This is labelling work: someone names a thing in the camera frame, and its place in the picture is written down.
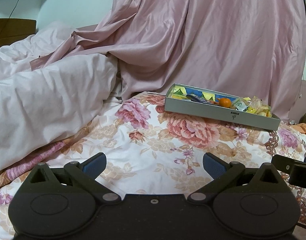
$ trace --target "metal pin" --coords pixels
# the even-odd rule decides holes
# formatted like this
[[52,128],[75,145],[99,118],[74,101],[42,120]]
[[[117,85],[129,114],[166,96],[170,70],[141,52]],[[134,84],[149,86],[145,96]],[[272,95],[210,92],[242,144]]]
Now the metal pin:
[[200,193],[200,192],[192,193],[190,195],[190,197],[191,197],[192,200],[195,200],[195,201],[202,201],[202,200],[206,199],[206,195],[204,193]]
[[106,193],[103,195],[103,200],[114,201],[118,199],[118,195],[115,193]]

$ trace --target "black clamp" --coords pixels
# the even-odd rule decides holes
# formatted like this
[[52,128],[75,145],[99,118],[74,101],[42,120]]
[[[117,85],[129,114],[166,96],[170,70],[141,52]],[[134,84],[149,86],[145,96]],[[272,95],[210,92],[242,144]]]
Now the black clamp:
[[274,155],[271,163],[289,176],[289,184],[306,188],[306,157],[304,161],[297,161],[285,156]]
[[188,239],[191,232],[203,239],[295,239],[300,208],[271,163],[246,168],[206,153],[203,167],[214,180],[187,199],[122,200],[94,180],[105,167],[103,153],[63,168],[34,167],[8,209],[15,240]]

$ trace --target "metal tray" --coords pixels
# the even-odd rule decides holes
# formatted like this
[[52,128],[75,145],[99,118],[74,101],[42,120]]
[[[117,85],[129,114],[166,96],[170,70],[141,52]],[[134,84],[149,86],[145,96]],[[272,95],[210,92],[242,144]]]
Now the metal tray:
[[257,114],[250,114],[239,110],[232,110],[221,106],[212,106],[202,103],[185,101],[181,99],[171,98],[175,86],[195,89],[202,92],[217,94],[226,97],[238,98],[238,96],[220,93],[213,90],[191,87],[182,84],[173,84],[168,90],[165,98],[165,111],[175,112],[180,114],[189,114],[200,117],[206,117],[226,122],[239,123],[253,127],[262,128],[265,130],[277,130],[281,119],[275,114],[272,117],[261,116]]

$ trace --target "floral bedsheet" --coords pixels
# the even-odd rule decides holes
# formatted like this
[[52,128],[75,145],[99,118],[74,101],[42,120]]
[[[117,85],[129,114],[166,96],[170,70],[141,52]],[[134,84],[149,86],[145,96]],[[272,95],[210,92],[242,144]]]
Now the floral bedsheet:
[[[67,139],[44,161],[62,167],[69,161],[107,156],[105,171],[96,179],[120,195],[185,195],[209,183],[203,169],[205,152],[239,161],[247,167],[270,162],[275,154],[297,160],[306,156],[306,136],[282,123],[278,131],[164,111],[165,97],[141,93],[122,104],[106,103],[101,113],[81,132]],[[0,239],[12,239],[8,204],[29,172],[0,188]],[[288,176],[281,173],[288,182]],[[301,207],[300,222],[306,225],[306,189],[289,185]],[[296,229],[299,239],[306,230]]]

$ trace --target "white duvet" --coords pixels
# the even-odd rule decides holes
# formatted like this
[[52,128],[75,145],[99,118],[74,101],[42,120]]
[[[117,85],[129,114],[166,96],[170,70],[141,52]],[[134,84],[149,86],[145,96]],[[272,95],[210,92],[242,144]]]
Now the white duvet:
[[31,60],[53,52],[71,32],[53,24],[0,48],[0,170],[78,132],[113,90],[117,59],[111,55],[76,55],[31,71]]

